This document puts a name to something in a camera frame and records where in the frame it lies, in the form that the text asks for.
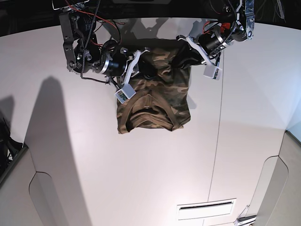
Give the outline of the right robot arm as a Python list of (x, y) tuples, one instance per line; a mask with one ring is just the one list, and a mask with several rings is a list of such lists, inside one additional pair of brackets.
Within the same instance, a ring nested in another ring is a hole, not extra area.
[[(92, 70), (103, 74), (103, 84), (112, 84), (120, 89), (125, 81), (129, 64), (134, 59), (134, 52), (121, 46), (122, 36), (119, 23), (98, 16), (100, 2), (95, 7), (86, 7), (84, 0), (54, 0), (53, 9), (60, 10), (60, 26), (63, 35), (63, 50), (67, 69), (82, 79)], [(118, 33), (118, 39), (111, 38), (105, 43), (97, 42), (96, 31), (99, 26), (110, 24)]]

